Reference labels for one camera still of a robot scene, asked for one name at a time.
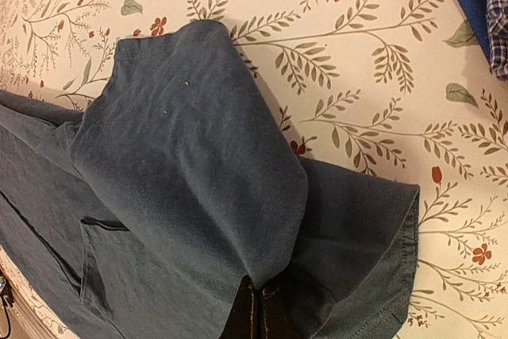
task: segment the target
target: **stitching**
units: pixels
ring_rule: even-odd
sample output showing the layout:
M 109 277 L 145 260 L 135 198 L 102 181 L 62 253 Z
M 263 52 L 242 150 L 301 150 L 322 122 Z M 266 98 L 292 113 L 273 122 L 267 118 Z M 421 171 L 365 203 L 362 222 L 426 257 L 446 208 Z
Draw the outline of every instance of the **stitching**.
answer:
M 266 303 L 261 303 L 261 304 L 263 305 L 264 339 L 268 339 L 267 305 L 266 305 Z
M 404 221 L 404 223 L 402 224 L 402 228 L 401 228 L 401 233 L 402 233 L 402 267 L 405 268 L 407 265 L 407 257 L 408 257 L 408 252 L 410 250 L 410 248 L 412 246 L 415 247 L 415 250 L 416 250 L 416 255 L 417 255 L 417 258 L 418 258 L 418 241 L 416 241 L 418 239 L 418 214 L 416 213 L 416 196 L 415 196 L 415 200 L 413 200 L 413 208 L 411 208 L 411 213 L 413 215 L 413 218 L 412 219 L 406 219 Z M 407 224 L 408 221 L 411 221 L 411 224 L 410 226 L 405 226 L 405 225 L 409 225 Z M 408 244 L 407 243 L 407 239 L 404 239 L 404 233 L 408 230 L 408 229 L 411 229 L 413 230 L 413 236 L 414 236 L 414 243 L 415 245 L 411 245 L 411 244 Z M 402 281 L 405 285 L 408 284 L 408 275 L 405 275 L 404 277 L 402 277 Z M 387 311 L 388 309 L 392 309 L 393 307 L 397 306 L 398 304 L 400 304 L 399 302 L 399 298 L 398 297 L 395 297 L 395 300 L 393 300 L 392 302 L 390 302 L 389 304 L 387 304 L 383 309 L 381 309 L 376 315 L 374 315 L 373 317 L 370 317 L 355 333 L 353 333 L 352 335 L 350 335 L 348 337 L 348 339 L 355 339 L 355 338 L 358 338 L 360 337 L 361 334 L 365 333 L 366 335 L 368 335 L 369 333 L 372 333 L 373 330 L 377 329 L 379 326 L 381 326 L 381 324 L 384 322 L 383 320 L 383 314 L 385 313 L 385 311 Z M 375 323 L 373 326 L 371 326 L 369 328 L 369 326 L 371 325 L 372 322 L 376 321 L 377 320 L 377 323 Z
M 265 290 L 263 290 L 263 298 L 265 298 L 266 300 L 269 300 L 271 298 L 273 298 L 273 296 L 275 294 L 277 294 L 279 292 L 279 287 L 276 287 L 274 291 L 270 291 L 269 293 Z
M 251 339 L 254 338 L 254 307 L 256 304 L 256 292 L 254 291 L 254 287 L 252 285 L 248 285 L 248 289 L 251 291 Z

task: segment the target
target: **fabric fold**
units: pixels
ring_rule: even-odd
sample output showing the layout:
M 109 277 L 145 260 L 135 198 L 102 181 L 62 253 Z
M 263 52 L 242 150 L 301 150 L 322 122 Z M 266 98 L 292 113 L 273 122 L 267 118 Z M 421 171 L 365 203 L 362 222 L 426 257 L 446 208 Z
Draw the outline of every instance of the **fabric fold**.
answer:
M 487 0 L 491 73 L 508 80 L 508 0 Z
M 27 187 L 48 168 L 49 185 L 72 179 L 44 201 L 80 202 L 66 214 L 83 235 L 79 300 L 110 325 L 104 338 L 217 339 L 245 275 L 277 290 L 270 309 L 286 311 L 303 339 L 391 338 L 406 319 L 418 186 L 297 157 L 222 24 L 120 41 L 113 76 L 83 114 L 4 96 L 0 129 L 44 163 Z M 39 123 L 47 129 L 37 135 Z M 16 177 L 22 154 L 9 155 Z M 58 233 L 39 230 L 48 242 Z M 87 337 L 75 315 L 56 310 Z

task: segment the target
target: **green leaf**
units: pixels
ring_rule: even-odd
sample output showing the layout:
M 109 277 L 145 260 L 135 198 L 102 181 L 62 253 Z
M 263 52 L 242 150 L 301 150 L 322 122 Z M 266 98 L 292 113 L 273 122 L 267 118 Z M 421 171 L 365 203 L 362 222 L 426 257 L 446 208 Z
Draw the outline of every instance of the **green leaf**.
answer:
M 65 85 L 63 85 L 63 88 L 62 90 L 63 91 L 66 91 L 69 87 L 71 87 L 71 85 L 74 83 L 74 81 L 76 80 L 76 77 L 74 77 L 71 81 L 69 81 L 68 83 L 66 83 Z
M 85 70 L 83 72 L 83 81 L 81 82 L 81 86 L 88 82 L 90 78 L 90 69 L 92 68 L 92 59 L 88 59 L 87 65 L 85 66 Z
M 125 0 L 120 9 L 120 14 L 127 16 L 133 13 L 143 13 L 143 6 L 135 0 Z
M 478 40 L 473 33 L 467 20 L 464 20 L 452 37 L 444 41 L 452 48 L 467 47 L 468 45 L 478 45 Z
M 452 102 L 468 103 L 478 109 L 475 98 L 469 93 L 468 89 L 458 83 L 449 83 L 446 86 L 446 99 Z

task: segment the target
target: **floral bedspread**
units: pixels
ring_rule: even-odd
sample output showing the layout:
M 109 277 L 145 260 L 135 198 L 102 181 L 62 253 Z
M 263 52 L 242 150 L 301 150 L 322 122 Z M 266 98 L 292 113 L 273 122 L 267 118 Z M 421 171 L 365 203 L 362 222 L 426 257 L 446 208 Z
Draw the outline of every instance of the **floral bedspread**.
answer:
M 508 338 L 508 93 L 455 0 L 0 0 L 0 15 L 0 88 L 77 110 L 106 85 L 118 39 L 220 20 L 296 155 L 421 185 L 397 337 Z

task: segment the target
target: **red flower print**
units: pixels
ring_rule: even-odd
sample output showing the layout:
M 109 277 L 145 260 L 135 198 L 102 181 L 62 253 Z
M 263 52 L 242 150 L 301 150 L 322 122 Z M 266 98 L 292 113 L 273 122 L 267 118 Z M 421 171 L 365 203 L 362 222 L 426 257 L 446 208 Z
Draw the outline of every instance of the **red flower print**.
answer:
M 439 167 L 432 167 L 432 180 L 435 184 L 441 184 L 443 174 L 441 174 L 441 169 Z
M 307 151 L 305 144 L 298 145 L 295 141 L 291 141 L 290 146 L 296 155 L 303 155 Z
M 152 31 L 152 36 L 162 35 L 164 33 L 164 26 L 166 25 L 167 18 L 163 17 L 162 20 L 157 18 L 155 22 L 150 27 Z
M 473 250 L 473 254 L 473 262 L 477 262 L 480 266 L 483 265 L 485 259 L 489 260 L 492 258 L 492 252 L 487 250 L 487 244 L 482 244 L 481 248 L 476 248 Z
M 290 146 L 293 152 L 296 155 L 303 155 L 306 152 L 312 151 L 312 148 L 308 147 L 307 144 L 310 141 L 313 141 L 317 139 L 318 137 L 310 137 L 309 139 L 305 139 L 305 137 L 302 137 L 302 143 L 298 144 L 296 141 L 291 141 Z

